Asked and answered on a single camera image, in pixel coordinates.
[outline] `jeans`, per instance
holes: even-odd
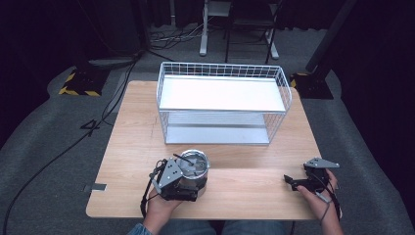
[[[206,220],[171,219],[161,230],[161,235],[216,235]],[[284,224],[278,220],[226,220],[222,235],[285,235]]]

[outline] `chair leg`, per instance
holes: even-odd
[[[269,61],[269,55],[271,55],[271,50],[272,50],[272,44],[274,43],[274,37],[275,37],[275,28],[271,29],[272,30],[272,35],[271,35],[271,40],[270,43],[268,44],[268,52],[266,53],[266,60],[265,63],[268,64]]]
[[[228,54],[229,54],[229,42],[231,38],[231,29],[226,29],[226,55],[225,63],[228,63]]]

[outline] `wrist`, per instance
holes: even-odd
[[[321,227],[323,234],[344,234],[334,207],[330,207],[326,216],[321,220]]]
[[[168,223],[169,218],[169,214],[153,214],[149,212],[143,221],[143,225],[153,235],[157,235],[160,233],[162,227]]]

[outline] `sleeve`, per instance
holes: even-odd
[[[137,225],[135,225],[135,227],[131,229],[127,235],[152,235],[152,233],[149,232],[143,224],[137,223]]]

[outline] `tabletop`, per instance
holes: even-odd
[[[196,202],[181,204],[172,217],[315,218],[300,193],[284,181],[284,174],[304,179],[302,164],[320,156],[294,88],[292,106],[267,146],[164,144],[156,89],[155,81],[129,82],[95,181],[107,187],[91,193],[89,216],[142,217],[141,198],[157,161],[197,149],[210,161],[207,189]]]

